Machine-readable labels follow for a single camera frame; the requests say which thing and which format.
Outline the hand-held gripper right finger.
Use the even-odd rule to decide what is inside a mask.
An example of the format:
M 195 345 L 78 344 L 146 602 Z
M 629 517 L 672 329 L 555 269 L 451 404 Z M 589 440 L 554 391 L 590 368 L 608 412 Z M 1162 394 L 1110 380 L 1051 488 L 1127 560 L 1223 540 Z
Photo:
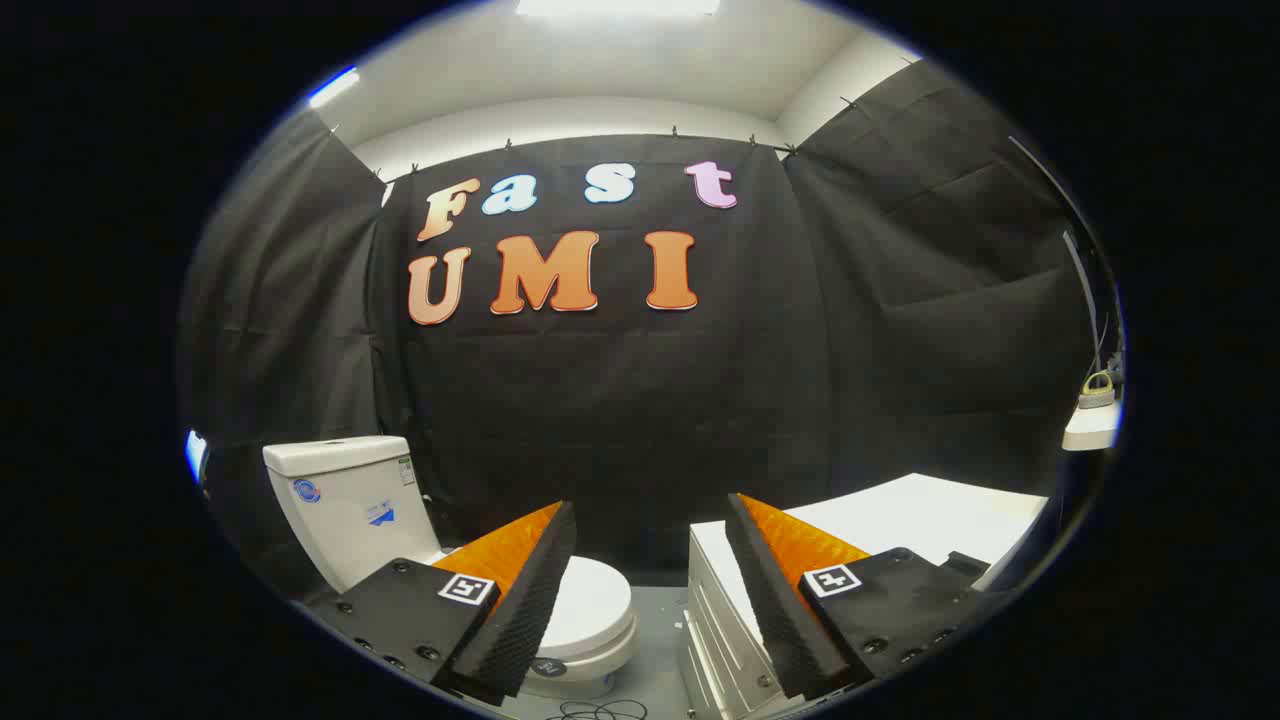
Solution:
M 905 547 L 869 553 L 750 496 L 727 505 L 724 533 L 788 697 L 904 673 L 1009 603 L 977 587 L 987 565 L 964 553 L 942 564 Z

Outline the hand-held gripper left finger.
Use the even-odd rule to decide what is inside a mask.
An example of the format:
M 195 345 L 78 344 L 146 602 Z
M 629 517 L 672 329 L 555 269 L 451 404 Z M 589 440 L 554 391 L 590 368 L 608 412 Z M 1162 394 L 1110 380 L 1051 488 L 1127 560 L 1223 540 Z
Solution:
M 516 697 L 538 656 L 577 537 L 557 501 L 424 564 L 376 564 L 302 606 L 319 624 L 415 682 L 489 705 Z

